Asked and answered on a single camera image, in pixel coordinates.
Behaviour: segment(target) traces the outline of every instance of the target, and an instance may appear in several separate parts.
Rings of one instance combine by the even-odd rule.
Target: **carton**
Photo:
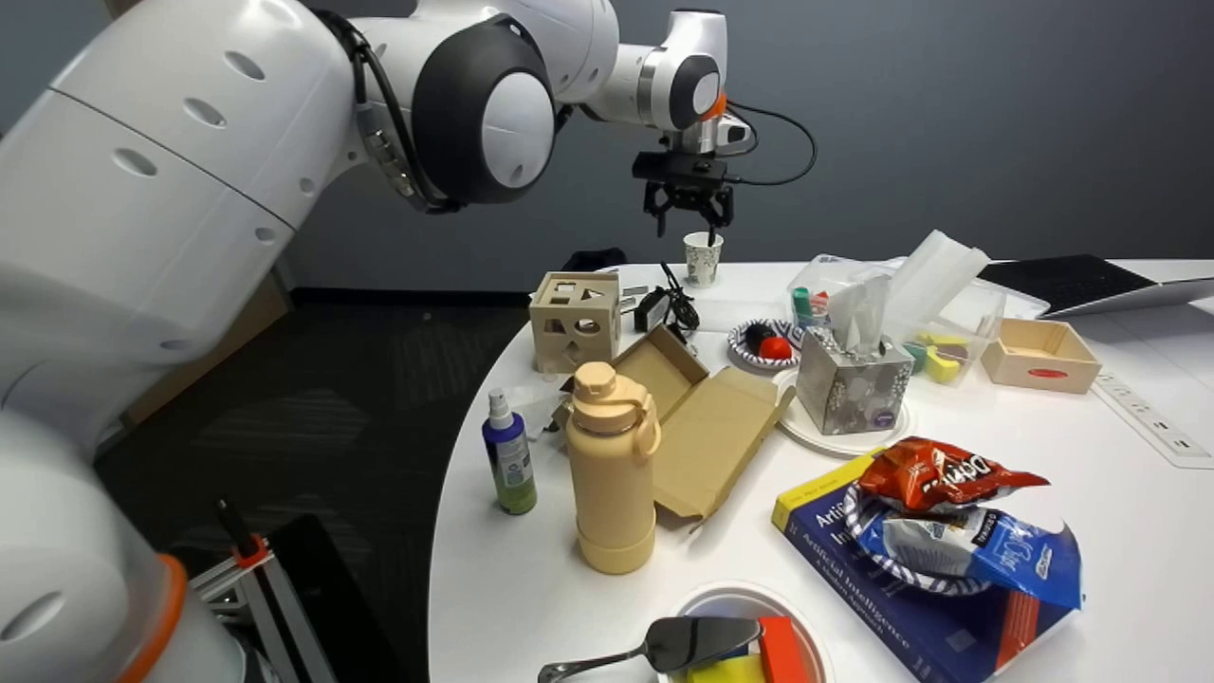
[[[995,382],[1075,393],[1084,393],[1099,377],[1099,359],[1080,334],[1051,317],[1000,317],[984,367]]]
[[[710,377],[665,327],[630,346],[613,373],[644,382],[655,403],[653,499],[678,518],[718,513],[793,397],[740,367]]]

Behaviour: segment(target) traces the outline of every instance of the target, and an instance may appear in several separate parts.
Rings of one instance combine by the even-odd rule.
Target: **lid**
[[[620,377],[611,365],[591,359],[574,373],[574,403],[570,417],[578,427],[596,437],[620,437],[630,427],[653,434],[653,393],[635,382],[630,377]]]
[[[493,392],[488,393],[488,426],[493,427],[510,427],[516,417],[514,417],[514,408],[510,408],[510,403],[503,403],[503,392]]]

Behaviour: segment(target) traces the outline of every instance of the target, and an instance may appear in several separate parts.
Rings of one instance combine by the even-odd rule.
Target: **gray wall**
[[[406,6],[331,0],[342,11]],[[782,190],[736,190],[727,259],[901,255],[945,226],[995,255],[1214,259],[1210,0],[750,0],[732,23],[732,95],[798,115],[821,165]],[[620,0],[635,40],[665,35],[665,0]],[[0,26],[0,125],[99,26],[75,0],[20,0]],[[779,122],[736,174],[804,158]],[[635,153],[653,133],[578,117],[539,190],[514,206],[417,216],[350,174],[287,250],[324,289],[533,289],[574,250],[678,259],[641,214]]]

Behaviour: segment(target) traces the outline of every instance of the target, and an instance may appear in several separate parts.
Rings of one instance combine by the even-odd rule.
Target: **paper cup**
[[[720,230],[686,230],[682,246],[686,246],[686,283],[718,282],[724,235]]]

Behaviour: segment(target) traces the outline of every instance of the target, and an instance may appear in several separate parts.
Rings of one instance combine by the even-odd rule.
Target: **spoon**
[[[755,637],[758,637],[755,617],[718,617],[718,616],[655,617],[644,628],[644,642],[636,649],[591,655],[591,659],[544,664],[539,683],[559,683],[588,666],[606,666],[635,655],[644,655],[653,670],[706,666],[713,659],[745,651]]]

